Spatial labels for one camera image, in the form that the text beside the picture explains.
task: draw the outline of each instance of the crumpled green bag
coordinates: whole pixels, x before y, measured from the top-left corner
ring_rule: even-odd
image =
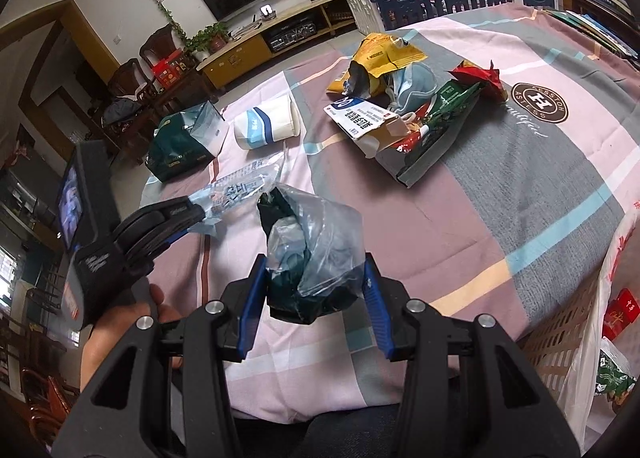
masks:
[[[162,119],[149,146],[145,165],[166,182],[201,164],[209,164],[205,135],[212,121],[219,117],[210,102],[204,102]]]
[[[281,321],[311,324],[362,297],[364,239],[355,209],[278,184],[258,200],[267,235],[267,304]]]

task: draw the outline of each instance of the cabinet drawer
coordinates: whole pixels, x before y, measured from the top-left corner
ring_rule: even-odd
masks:
[[[209,64],[204,72],[220,88],[271,59],[271,50],[260,34],[234,46]]]

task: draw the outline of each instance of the wooden tv cabinet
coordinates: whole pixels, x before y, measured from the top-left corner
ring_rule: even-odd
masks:
[[[288,9],[282,14],[278,14],[273,20],[264,22],[260,28],[248,32],[239,40],[226,44],[224,48],[202,61],[198,65],[198,71],[204,72],[216,88],[222,88],[262,63],[266,63],[292,48],[296,48],[298,45],[310,42],[325,34],[334,36],[335,31],[338,29],[355,23],[353,16],[342,21],[332,21],[330,17],[332,14],[331,8],[332,5],[335,6],[336,4],[339,5],[339,9],[342,12],[345,9],[349,9],[346,0],[316,0]],[[283,25],[292,18],[299,18],[305,15],[315,15],[318,18],[322,16],[322,18],[316,20],[318,29],[316,34],[282,50],[272,52],[263,34],[276,26]]]

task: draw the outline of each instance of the red wrapper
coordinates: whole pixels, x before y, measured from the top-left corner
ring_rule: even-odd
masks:
[[[484,82],[485,85],[480,95],[500,102],[505,102],[509,98],[507,90],[504,89],[502,81],[500,81],[500,70],[494,68],[493,61],[491,62],[491,67],[486,70],[471,63],[471,61],[464,60],[449,73],[464,86],[472,86],[478,82]]]
[[[610,301],[604,314],[602,335],[612,341],[622,330],[638,318],[640,307],[629,289],[622,289],[618,297]]]

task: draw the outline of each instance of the tv stand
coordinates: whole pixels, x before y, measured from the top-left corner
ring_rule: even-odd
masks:
[[[299,20],[308,22],[309,19],[306,18],[310,18],[314,22],[315,34],[306,36],[295,44],[280,50],[274,51],[270,48],[268,45],[270,34],[268,32],[274,32],[276,28],[285,28]],[[338,29],[354,23],[355,20],[346,0],[315,0],[282,11],[273,20],[264,22],[260,28],[248,32],[239,40],[229,42],[221,50],[202,61],[197,70],[204,72],[216,88],[222,89],[238,77],[292,48],[325,34],[334,36]]]

